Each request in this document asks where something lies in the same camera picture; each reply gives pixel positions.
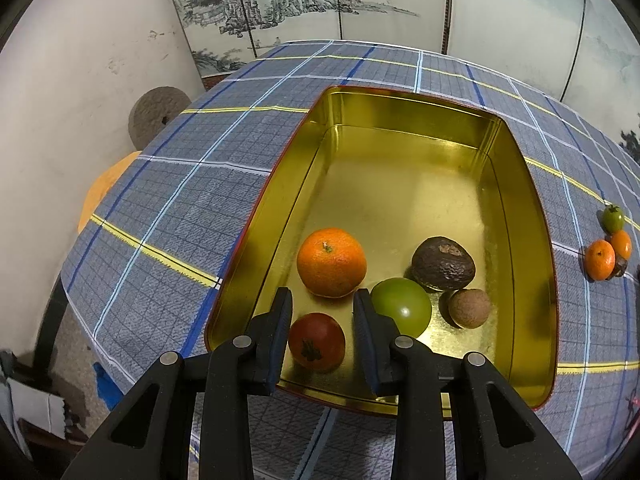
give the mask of concrete floor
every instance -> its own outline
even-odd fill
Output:
[[[92,365],[97,360],[71,309],[67,308],[56,337],[49,375],[54,389],[80,417],[80,427],[88,436],[94,434],[109,415],[95,388]],[[193,458],[188,478],[198,478],[198,464]]]

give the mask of metal tin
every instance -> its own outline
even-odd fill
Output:
[[[354,355],[352,297],[310,294],[295,260],[316,229],[350,232],[367,257],[361,286],[402,276],[426,238],[460,243],[476,264],[470,288],[495,305],[484,325],[447,322],[446,293],[431,294],[433,315],[418,338],[435,352],[478,351],[529,406],[548,397],[557,347],[552,248],[540,200],[507,124],[482,110],[407,92],[328,88],[306,115],[274,169],[205,330],[207,348],[242,333],[268,311],[278,286],[293,294],[294,320],[324,312],[347,343],[342,364],[320,374],[285,356],[284,390],[327,404],[394,415],[395,397],[369,391]],[[447,414],[449,399],[443,398]]]

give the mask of green cherry tomato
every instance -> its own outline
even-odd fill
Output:
[[[602,213],[602,226],[609,234],[616,233],[625,226],[625,212],[619,205],[606,206]]]
[[[424,289],[406,278],[389,278],[371,291],[378,314],[392,318],[401,334],[418,337],[431,321],[431,300]]]

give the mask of blue object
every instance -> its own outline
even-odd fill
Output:
[[[116,407],[120,399],[124,396],[116,383],[113,382],[107,370],[102,368],[100,363],[94,363],[95,387],[100,397],[107,405],[109,411]]]

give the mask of red tomato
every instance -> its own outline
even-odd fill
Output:
[[[295,361],[309,370],[325,372],[344,359],[344,332],[327,314],[302,316],[289,330],[289,350]]]

